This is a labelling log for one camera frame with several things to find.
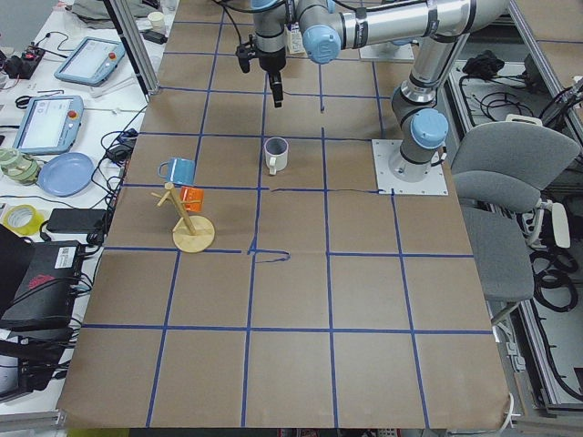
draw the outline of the yellow tape roll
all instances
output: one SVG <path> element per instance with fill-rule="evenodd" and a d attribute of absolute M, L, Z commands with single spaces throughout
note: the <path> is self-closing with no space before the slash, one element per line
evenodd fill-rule
<path fill-rule="evenodd" d="M 20 235 L 33 235 L 38 232 L 43 215 L 31 205 L 20 205 L 9 209 L 4 217 L 4 226 Z"/>

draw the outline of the white mounting plate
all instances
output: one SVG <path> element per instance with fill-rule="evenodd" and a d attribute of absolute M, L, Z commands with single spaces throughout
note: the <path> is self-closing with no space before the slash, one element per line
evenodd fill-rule
<path fill-rule="evenodd" d="M 386 61 L 411 64 L 415 61 L 413 48 L 410 44 L 389 49 L 389 44 L 373 44 L 359 49 L 363 61 Z"/>
<path fill-rule="evenodd" d="M 401 146 L 400 139 L 374 139 L 373 156 L 376 170 L 376 185 L 381 194 L 447 196 L 447 185 L 441 166 L 431 167 L 425 179 L 406 182 L 397 178 L 389 169 L 389 157 Z"/>

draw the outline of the gray floor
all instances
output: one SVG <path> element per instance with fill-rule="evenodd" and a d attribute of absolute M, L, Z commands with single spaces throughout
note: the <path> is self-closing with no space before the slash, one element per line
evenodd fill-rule
<path fill-rule="evenodd" d="M 56 0 L 0 0 L 0 46 L 25 49 L 55 5 Z"/>

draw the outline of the green object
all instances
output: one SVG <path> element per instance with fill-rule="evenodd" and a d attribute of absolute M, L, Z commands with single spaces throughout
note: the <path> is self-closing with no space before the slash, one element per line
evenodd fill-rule
<path fill-rule="evenodd" d="M 68 430 L 67 437 L 128 437 L 127 428 L 107 428 L 95 430 Z"/>

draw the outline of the gray chair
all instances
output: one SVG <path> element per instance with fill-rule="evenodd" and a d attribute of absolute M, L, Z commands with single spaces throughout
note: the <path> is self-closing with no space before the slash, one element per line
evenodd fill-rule
<path fill-rule="evenodd" d="M 461 142 L 452 173 L 478 274 L 486 300 L 506 303 L 492 324 L 532 298 L 534 280 L 516 219 L 476 208 L 476 201 L 514 213 L 539 208 L 542 219 L 543 208 L 550 208 L 541 203 L 540 191 L 579 151 L 578 143 L 554 130 L 513 121 L 474 127 Z"/>

